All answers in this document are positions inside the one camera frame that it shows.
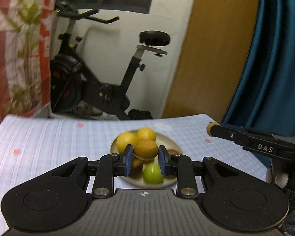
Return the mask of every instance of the yellow lemon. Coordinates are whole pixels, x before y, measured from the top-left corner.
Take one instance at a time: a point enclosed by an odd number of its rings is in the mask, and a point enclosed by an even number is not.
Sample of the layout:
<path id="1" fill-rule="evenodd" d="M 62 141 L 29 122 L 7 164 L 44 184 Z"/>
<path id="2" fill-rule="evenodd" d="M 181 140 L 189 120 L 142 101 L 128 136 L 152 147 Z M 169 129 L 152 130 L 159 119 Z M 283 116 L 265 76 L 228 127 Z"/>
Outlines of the yellow lemon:
<path id="1" fill-rule="evenodd" d="M 122 134 L 120 134 L 117 138 L 117 148 L 118 152 L 122 154 L 124 152 L 124 149 L 128 144 L 133 145 L 135 134 L 129 131 L 126 131 Z"/>
<path id="2" fill-rule="evenodd" d="M 151 128 L 141 128 L 136 133 L 136 141 L 140 141 L 142 139 L 150 139 L 155 142 L 156 134 Z"/>
<path id="3" fill-rule="evenodd" d="M 150 139 L 142 139 L 133 149 L 134 155 L 141 160 L 152 160 L 158 153 L 157 145 Z"/>

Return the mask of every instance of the yellow tip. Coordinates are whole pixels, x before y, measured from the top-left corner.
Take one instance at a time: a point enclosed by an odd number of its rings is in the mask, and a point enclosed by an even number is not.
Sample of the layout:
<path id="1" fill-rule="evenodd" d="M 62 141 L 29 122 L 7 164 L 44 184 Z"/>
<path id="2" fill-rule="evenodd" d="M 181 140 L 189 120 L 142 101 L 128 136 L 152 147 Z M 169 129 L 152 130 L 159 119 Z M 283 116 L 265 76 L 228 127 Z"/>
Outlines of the yellow tip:
<path id="1" fill-rule="evenodd" d="M 217 123 L 217 122 L 210 122 L 209 123 L 209 125 L 207 126 L 207 133 L 208 133 L 208 135 L 209 136 L 212 136 L 211 135 L 211 128 L 213 127 L 213 126 L 220 126 L 220 124 L 219 123 Z"/>

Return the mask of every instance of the white wall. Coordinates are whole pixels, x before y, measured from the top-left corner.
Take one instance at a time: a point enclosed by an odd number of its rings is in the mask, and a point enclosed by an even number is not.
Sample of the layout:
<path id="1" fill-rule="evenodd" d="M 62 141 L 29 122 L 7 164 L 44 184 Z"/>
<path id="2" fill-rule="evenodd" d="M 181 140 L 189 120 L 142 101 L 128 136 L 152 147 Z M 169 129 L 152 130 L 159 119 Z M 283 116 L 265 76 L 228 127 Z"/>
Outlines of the white wall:
<path id="1" fill-rule="evenodd" d="M 154 118 L 160 118 L 175 73 L 181 45 L 186 32 L 193 0 L 152 0 L 150 14 L 128 11 L 101 10 L 96 17 L 120 20 L 104 25 L 89 20 L 76 23 L 73 35 L 84 36 L 78 48 L 89 68 L 103 82 L 120 84 L 133 56 L 139 33 L 158 30 L 171 36 L 171 43 L 161 47 L 168 55 L 157 57 L 145 52 L 143 72 L 137 70 L 127 96 L 129 109 L 148 110 Z M 59 19 L 55 36 L 64 32 L 68 20 Z M 54 41 L 53 53 L 57 53 L 59 41 Z"/>

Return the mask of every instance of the floral curtain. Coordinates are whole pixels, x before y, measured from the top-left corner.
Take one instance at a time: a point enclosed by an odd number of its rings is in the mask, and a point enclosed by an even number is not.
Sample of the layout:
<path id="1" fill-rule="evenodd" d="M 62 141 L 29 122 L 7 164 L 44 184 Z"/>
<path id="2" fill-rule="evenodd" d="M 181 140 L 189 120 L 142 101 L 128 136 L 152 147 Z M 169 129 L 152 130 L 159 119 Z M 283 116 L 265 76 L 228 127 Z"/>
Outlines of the floral curtain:
<path id="1" fill-rule="evenodd" d="M 55 0 L 0 0 L 0 123 L 50 102 L 49 47 Z"/>

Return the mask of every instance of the metal screw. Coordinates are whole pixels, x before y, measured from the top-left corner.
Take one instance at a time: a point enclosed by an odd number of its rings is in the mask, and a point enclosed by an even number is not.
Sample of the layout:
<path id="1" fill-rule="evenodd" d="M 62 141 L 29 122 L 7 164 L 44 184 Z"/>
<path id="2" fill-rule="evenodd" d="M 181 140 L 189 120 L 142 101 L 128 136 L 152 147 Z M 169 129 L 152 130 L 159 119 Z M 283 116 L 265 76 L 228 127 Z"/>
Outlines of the metal screw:
<path id="1" fill-rule="evenodd" d="M 183 195 L 194 195 L 196 190 L 194 188 L 186 187 L 180 190 Z"/>
<path id="2" fill-rule="evenodd" d="M 105 187 L 99 187 L 94 190 L 94 193 L 98 196 L 106 196 L 109 194 L 109 190 Z"/>

